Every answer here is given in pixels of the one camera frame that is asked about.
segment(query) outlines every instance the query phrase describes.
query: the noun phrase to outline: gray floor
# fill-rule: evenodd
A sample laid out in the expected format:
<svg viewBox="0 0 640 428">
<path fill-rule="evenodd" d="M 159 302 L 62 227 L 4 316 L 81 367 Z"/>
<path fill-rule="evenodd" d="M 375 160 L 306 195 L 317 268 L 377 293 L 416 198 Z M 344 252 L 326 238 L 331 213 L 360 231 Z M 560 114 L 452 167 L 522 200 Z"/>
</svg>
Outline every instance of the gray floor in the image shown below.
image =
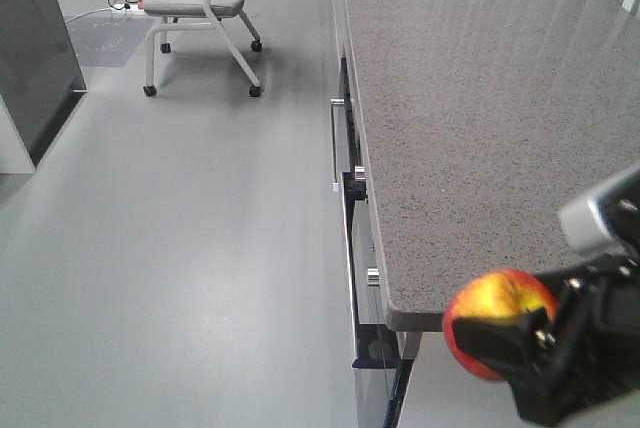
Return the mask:
<svg viewBox="0 0 640 428">
<path fill-rule="evenodd" d="M 157 98 L 140 47 L 83 67 L 37 173 L 0 178 L 3 428 L 355 427 L 330 0 L 247 12 L 262 98 L 215 34 L 178 34 Z"/>
</svg>

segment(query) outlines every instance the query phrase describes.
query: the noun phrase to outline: apple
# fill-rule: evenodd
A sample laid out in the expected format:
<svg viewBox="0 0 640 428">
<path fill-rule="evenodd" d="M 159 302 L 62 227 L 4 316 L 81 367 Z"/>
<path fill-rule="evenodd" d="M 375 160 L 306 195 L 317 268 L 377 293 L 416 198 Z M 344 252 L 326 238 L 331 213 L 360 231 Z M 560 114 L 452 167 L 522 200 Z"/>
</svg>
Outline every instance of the apple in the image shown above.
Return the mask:
<svg viewBox="0 0 640 428">
<path fill-rule="evenodd" d="M 478 378 L 498 381 L 503 379 L 498 373 L 458 348 L 453 321 L 478 317 L 513 323 L 518 315 L 538 308 L 545 308 L 549 319 L 553 319 L 557 304 L 553 294 L 535 276 L 518 268 L 503 268 L 472 280 L 453 297 L 442 319 L 442 331 L 453 356 L 467 371 Z"/>
</svg>

